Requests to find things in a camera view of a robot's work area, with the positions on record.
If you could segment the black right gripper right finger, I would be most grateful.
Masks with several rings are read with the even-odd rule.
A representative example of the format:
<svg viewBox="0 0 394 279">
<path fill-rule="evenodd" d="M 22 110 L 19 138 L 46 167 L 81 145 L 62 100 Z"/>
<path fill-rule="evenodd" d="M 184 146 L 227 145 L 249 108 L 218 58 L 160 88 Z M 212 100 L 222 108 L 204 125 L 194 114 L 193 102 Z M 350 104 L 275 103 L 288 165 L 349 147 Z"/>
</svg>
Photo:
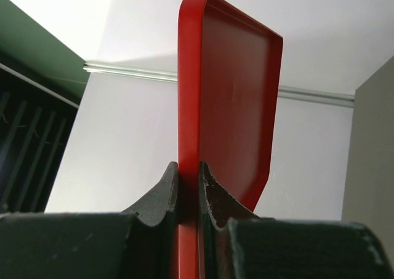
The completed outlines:
<svg viewBox="0 0 394 279">
<path fill-rule="evenodd" d="M 363 224 L 259 217 L 199 165 L 201 278 L 392 278 L 384 248 Z"/>
</svg>

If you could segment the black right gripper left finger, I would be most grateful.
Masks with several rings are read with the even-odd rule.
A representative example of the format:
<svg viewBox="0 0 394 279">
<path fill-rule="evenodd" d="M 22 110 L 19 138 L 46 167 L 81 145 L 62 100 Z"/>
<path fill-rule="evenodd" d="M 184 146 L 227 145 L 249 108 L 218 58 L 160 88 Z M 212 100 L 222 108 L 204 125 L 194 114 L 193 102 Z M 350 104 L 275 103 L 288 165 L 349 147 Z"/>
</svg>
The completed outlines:
<svg viewBox="0 0 394 279">
<path fill-rule="evenodd" d="M 176 278 L 178 165 L 121 212 L 1 216 L 2 278 Z"/>
</svg>

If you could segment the red box lid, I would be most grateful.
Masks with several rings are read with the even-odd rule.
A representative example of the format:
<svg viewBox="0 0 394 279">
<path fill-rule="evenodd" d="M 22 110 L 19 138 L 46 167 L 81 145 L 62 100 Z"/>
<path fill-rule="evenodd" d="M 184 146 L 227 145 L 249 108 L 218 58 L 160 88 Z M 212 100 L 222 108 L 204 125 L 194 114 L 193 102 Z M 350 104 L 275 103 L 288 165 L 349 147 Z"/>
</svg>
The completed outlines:
<svg viewBox="0 0 394 279">
<path fill-rule="evenodd" d="M 268 181 L 283 38 L 225 0 L 183 0 L 178 20 L 180 278 L 198 278 L 198 174 L 253 210 Z"/>
</svg>

